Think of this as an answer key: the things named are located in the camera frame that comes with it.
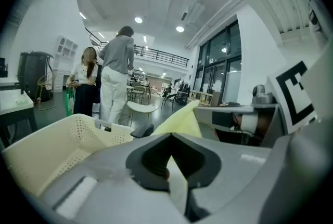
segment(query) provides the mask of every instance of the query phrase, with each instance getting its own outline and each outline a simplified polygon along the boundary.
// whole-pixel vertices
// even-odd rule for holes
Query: ceiling light
[[[82,18],[85,20],[86,17],[80,12],[80,15],[82,16]]]
[[[135,20],[137,23],[142,23],[142,19],[141,19],[140,17],[136,17],[134,20]]]
[[[184,27],[177,27],[176,30],[180,33],[183,33],[185,31]]]

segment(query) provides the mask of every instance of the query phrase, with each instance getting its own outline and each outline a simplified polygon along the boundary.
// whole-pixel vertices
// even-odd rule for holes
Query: gray cardigan
[[[120,35],[112,39],[99,53],[105,66],[111,69],[128,74],[128,66],[133,66],[134,40],[131,37]]]

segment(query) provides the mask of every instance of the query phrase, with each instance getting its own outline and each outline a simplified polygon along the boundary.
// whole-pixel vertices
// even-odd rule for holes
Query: perforated basket
[[[55,178],[90,154],[133,140],[132,128],[112,124],[109,133],[96,128],[99,122],[85,115],[72,115],[8,147],[2,154],[16,183],[38,196]]]

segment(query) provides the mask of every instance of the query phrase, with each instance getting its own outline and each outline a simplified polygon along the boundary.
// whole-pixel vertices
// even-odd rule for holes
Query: person
[[[145,79],[144,85],[147,85],[147,86],[150,85],[150,82],[149,82],[148,78]]]
[[[66,86],[76,88],[74,114],[85,114],[90,117],[93,114],[93,102],[98,95],[95,85],[98,73],[96,60],[96,50],[93,47],[86,48],[81,63],[74,67],[67,79]]]
[[[172,84],[170,84],[166,89],[164,89],[163,97],[167,97],[171,93]]]
[[[125,105],[128,71],[133,69],[133,29],[125,26],[99,53],[104,61],[101,74],[100,118],[117,123]]]

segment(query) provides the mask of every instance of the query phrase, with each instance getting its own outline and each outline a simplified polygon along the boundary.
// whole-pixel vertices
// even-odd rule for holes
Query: white t-shirt
[[[83,64],[78,64],[74,67],[71,74],[78,76],[79,83],[87,84],[87,83],[89,83],[89,79],[87,79],[87,70],[88,70],[87,66],[85,66]],[[98,66],[95,65],[90,77],[97,77],[97,72],[98,72]]]

